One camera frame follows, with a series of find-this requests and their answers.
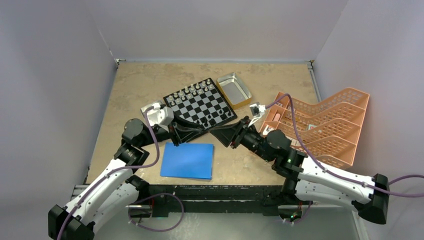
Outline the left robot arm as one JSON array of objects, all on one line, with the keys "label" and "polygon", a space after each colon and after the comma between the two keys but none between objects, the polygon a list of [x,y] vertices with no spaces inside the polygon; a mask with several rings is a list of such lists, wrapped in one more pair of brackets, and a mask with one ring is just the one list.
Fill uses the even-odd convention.
[{"label": "left robot arm", "polygon": [[92,240],[99,229],[127,205],[147,203],[174,194],[153,193],[151,185],[135,173],[152,167],[145,164],[149,152],[143,147],[171,139],[175,146],[205,134],[202,124],[180,117],[166,117],[161,122],[128,120],[121,135],[121,145],[103,172],[79,195],[64,206],[55,205],[48,212],[48,236],[53,240]]}]

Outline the black chess piece d-file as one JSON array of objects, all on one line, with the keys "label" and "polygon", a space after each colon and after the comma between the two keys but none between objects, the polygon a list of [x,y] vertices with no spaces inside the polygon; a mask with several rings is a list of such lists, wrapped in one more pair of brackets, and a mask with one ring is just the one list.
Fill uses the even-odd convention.
[{"label": "black chess piece d-file", "polygon": [[216,124],[216,121],[215,121],[215,119],[214,119],[214,118],[212,118],[212,119],[209,121],[209,123],[213,126],[213,125],[215,125],[215,124]]}]

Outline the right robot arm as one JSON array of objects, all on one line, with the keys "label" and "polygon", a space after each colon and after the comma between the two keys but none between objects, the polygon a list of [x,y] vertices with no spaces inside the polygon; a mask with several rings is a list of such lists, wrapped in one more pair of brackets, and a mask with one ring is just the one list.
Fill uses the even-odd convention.
[{"label": "right robot arm", "polygon": [[291,147],[292,141],[279,129],[262,136],[248,116],[239,122],[215,127],[210,133],[225,147],[244,146],[285,178],[280,196],[288,204],[297,201],[324,202],[345,207],[366,221],[387,222],[389,181],[385,175],[354,174],[320,161]]}]

